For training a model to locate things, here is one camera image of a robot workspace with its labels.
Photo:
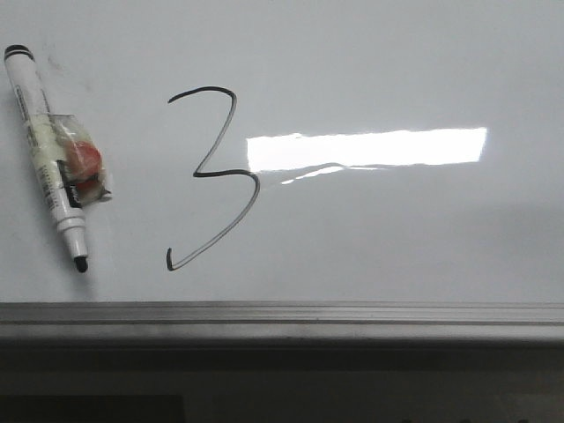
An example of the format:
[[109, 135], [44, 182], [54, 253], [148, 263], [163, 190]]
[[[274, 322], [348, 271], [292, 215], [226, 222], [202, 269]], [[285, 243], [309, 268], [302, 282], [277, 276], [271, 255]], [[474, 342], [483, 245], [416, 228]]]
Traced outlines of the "white black whiteboard marker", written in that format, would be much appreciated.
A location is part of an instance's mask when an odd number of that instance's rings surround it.
[[4, 51], [4, 65], [26, 127], [33, 168], [56, 231], [76, 269], [88, 270], [85, 214], [76, 186], [67, 174], [48, 97], [31, 50], [14, 44]]

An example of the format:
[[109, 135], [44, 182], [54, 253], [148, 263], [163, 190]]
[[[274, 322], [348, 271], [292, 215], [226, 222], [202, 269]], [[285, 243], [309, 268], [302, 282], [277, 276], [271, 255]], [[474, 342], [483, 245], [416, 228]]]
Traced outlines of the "grey aluminium whiteboard frame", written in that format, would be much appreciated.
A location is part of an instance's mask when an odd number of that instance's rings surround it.
[[560, 345], [560, 303], [32, 302], [1, 306], [1, 341], [39, 345]]

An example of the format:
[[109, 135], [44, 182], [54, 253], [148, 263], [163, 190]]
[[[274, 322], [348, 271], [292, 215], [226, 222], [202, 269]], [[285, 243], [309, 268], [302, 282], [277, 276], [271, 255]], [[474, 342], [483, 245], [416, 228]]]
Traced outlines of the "white whiteboard surface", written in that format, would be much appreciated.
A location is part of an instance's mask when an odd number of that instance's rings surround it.
[[563, 300], [560, 1], [4, 1], [101, 150], [79, 273], [1, 81], [1, 298]]

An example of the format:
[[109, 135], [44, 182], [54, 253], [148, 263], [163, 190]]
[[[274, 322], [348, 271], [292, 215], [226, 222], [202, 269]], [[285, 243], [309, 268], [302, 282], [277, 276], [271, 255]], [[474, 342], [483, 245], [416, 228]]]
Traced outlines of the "red magnet taped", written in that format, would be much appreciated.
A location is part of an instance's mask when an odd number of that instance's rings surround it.
[[75, 115], [50, 115], [56, 142], [63, 150], [65, 172], [82, 205], [108, 201], [107, 173], [100, 150]]

